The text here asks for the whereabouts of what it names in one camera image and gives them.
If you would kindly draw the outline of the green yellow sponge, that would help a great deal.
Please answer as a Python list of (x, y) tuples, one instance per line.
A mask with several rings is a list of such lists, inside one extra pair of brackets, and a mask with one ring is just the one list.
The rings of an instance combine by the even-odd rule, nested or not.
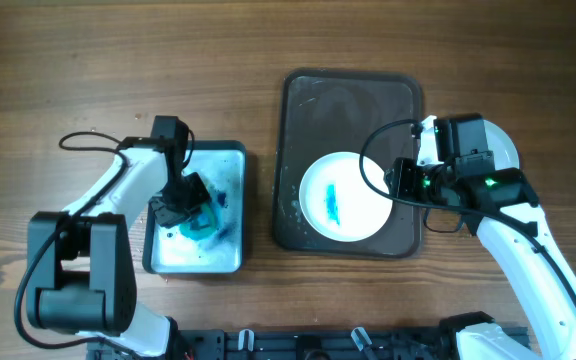
[(212, 205), (212, 198), (208, 197), (196, 211), (179, 226), (179, 232), (185, 238), (200, 241), (211, 236), (218, 226), (217, 215)]

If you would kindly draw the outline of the light blue plate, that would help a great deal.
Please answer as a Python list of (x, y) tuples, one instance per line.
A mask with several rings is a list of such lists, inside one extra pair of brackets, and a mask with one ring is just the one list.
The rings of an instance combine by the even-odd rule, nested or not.
[(519, 169), (520, 156), (509, 135), (488, 120), (484, 121), (484, 128), (488, 149), (493, 153), (495, 169)]

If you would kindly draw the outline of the white plate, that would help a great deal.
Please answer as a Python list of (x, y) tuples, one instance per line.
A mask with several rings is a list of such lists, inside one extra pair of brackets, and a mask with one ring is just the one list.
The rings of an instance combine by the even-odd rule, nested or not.
[(393, 202), (380, 192), (384, 170), (354, 152), (335, 152), (316, 160), (299, 185), (301, 213), (320, 235), (337, 242), (362, 241), (388, 220)]

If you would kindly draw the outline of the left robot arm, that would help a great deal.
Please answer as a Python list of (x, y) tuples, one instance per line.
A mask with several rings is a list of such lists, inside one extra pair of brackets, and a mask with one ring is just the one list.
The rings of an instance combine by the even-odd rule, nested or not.
[(155, 118), (148, 137), (127, 137), (112, 166), (77, 201), (28, 223), (27, 265), (13, 321), (28, 344), (59, 350), (94, 343), (131, 359), (189, 359), (177, 323), (137, 300), (129, 229), (145, 207), (171, 228), (210, 195), (184, 174), (195, 137), (176, 116)]

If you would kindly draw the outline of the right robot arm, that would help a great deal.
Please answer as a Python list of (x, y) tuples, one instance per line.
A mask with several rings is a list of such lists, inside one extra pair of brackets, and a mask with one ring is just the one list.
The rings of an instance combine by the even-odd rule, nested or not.
[(479, 114), (392, 122), (419, 145), (398, 158), (382, 196), (459, 215), (497, 262), (537, 337), (542, 359), (576, 359), (576, 276), (549, 229), (509, 135)]

